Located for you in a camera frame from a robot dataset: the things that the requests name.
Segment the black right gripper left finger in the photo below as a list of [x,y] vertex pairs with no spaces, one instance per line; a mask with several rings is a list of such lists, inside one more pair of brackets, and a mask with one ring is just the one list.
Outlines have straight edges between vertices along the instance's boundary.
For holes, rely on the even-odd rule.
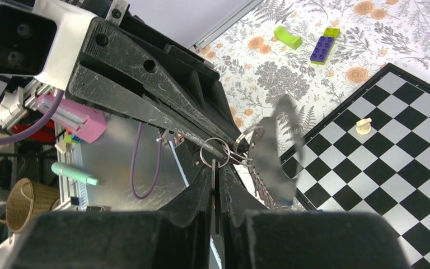
[[212,171],[156,211],[57,211],[33,219],[5,268],[208,268]]

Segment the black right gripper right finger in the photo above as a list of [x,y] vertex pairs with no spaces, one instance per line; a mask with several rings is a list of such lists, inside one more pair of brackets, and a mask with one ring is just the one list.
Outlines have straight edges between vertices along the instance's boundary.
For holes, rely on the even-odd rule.
[[393,228],[367,212],[271,211],[218,172],[224,268],[408,268]]

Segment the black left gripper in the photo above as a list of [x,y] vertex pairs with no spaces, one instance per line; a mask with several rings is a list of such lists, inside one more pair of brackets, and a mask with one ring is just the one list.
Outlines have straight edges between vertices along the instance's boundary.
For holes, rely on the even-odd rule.
[[233,146],[241,132],[219,79],[211,63],[128,11],[120,28],[91,22],[66,97],[179,133],[222,157],[207,140]]

